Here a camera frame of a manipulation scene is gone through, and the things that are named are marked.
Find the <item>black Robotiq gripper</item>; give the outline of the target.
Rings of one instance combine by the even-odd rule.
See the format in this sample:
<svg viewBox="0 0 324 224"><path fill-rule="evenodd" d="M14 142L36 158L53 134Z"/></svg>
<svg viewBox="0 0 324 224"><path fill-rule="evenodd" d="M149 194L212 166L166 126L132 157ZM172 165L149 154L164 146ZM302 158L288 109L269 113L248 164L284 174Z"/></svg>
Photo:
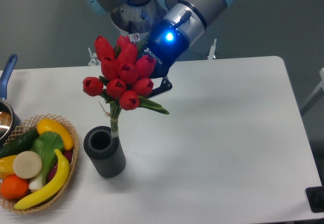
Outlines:
<svg viewBox="0 0 324 224"><path fill-rule="evenodd" d="M139 56L156 60L150 78L162 77L160 86L153 89L148 99L173 88L167 74L178 58L203 34L205 26L201 14L188 3L177 3L144 39Z"/></svg>

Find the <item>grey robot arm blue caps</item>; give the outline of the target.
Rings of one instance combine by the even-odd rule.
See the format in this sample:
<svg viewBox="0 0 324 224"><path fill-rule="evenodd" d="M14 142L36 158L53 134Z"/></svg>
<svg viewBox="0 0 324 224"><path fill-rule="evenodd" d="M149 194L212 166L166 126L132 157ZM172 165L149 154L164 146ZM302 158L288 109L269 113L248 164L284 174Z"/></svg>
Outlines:
<svg viewBox="0 0 324 224"><path fill-rule="evenodd" d="M152 78L161 85L151 96L172 88L170 67L234 0L85 0L98 15L109 14L114 26L138 46L139 56L156 59Z"/></svg>

